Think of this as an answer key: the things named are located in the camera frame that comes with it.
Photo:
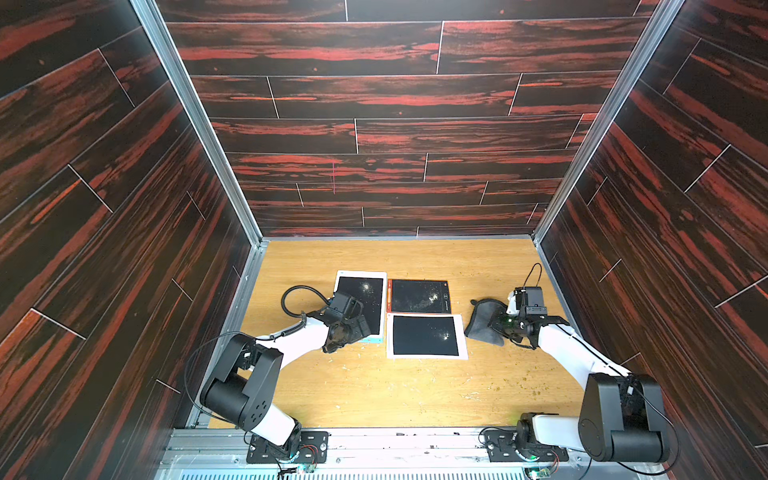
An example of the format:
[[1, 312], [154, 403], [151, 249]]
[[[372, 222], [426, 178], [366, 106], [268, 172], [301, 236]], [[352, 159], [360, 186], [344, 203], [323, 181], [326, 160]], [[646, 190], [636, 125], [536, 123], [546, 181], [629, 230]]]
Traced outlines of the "dark grey wiping cloth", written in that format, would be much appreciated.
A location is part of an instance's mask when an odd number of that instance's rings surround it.
[[491, 327], [491, 323], [506, 313], [507, 305], [493, 298], [472, 300], [471, 305], [473, 311], [464, 330], [465, 337], [503, 347], [505, 338]]

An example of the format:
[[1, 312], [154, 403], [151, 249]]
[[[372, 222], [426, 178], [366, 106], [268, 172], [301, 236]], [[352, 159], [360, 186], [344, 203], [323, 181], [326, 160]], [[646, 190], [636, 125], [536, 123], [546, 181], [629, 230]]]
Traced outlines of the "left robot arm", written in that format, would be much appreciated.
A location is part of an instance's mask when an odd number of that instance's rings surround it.
[[237, 332], [206, 378], [200, 401], [264, 440], [271, 455], [287, 460], [300, 448], [301, 423], [273, 403], [281, 370], [309, 352], [331, 354], [370, 334], [364, 309], [357, 303], [303, 313], [297, 324], [267, 337]]

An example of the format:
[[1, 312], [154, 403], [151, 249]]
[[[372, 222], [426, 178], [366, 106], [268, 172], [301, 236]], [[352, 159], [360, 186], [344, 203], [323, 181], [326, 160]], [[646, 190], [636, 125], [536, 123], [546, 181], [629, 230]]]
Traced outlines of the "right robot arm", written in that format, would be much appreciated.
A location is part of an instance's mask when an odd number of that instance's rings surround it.
[[526, 413], [517, 424], [520, 450], [557, 447], [582, 451], [596, 462], [663, 463], [669, 459], [668, 418], [660, 385], [634, 375], [581, 338], [558, 316], [495, 314], [491, 330], [528, 340], [557, 360], [583, 390], [580, 413]]

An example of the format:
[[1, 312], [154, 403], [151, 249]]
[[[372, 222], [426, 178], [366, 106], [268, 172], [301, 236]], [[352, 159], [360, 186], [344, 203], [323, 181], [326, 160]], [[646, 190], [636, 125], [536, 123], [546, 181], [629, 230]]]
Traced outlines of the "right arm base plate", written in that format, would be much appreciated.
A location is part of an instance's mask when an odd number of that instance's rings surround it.
[[485, 427], [478, 434], [478, 441], [486, 450], [489, 461], [544, 462], [568, 461], [569, 454], [556, 446], [540, 444], [527, 435], [518, 436], [516, 430], [501, 427]]

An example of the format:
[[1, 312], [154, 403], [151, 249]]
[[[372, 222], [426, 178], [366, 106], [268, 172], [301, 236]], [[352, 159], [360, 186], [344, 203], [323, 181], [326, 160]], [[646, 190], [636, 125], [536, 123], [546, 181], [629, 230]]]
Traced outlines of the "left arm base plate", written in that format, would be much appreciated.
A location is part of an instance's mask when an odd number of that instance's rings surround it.
[[293, 433], [283, 445], [273, 444], [252, 434], [246, 463], [259, 464], [306, 464], [318, 465], [327, 461], [329, 432], [322, 430], [301, 430]]

